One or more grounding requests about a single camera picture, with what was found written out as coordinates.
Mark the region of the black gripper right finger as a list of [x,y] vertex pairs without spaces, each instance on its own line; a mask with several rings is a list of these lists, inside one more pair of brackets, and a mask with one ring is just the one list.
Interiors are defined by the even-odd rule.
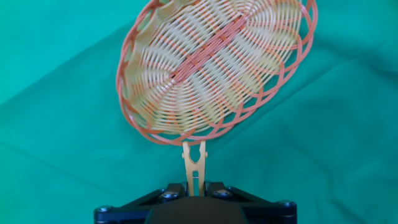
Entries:
[[248,223],[297,224],[297,204],[291,200],[269,202],[222,182],[205,182],[205,196],[232,202]]

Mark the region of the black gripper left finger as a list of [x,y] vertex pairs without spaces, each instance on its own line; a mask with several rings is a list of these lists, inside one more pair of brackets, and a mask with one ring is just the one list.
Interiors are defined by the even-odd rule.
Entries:
[[144,224],[158,205],[187,197],[188,183],[168,184],[121,207],[103,205],[95,209],[95,224]]

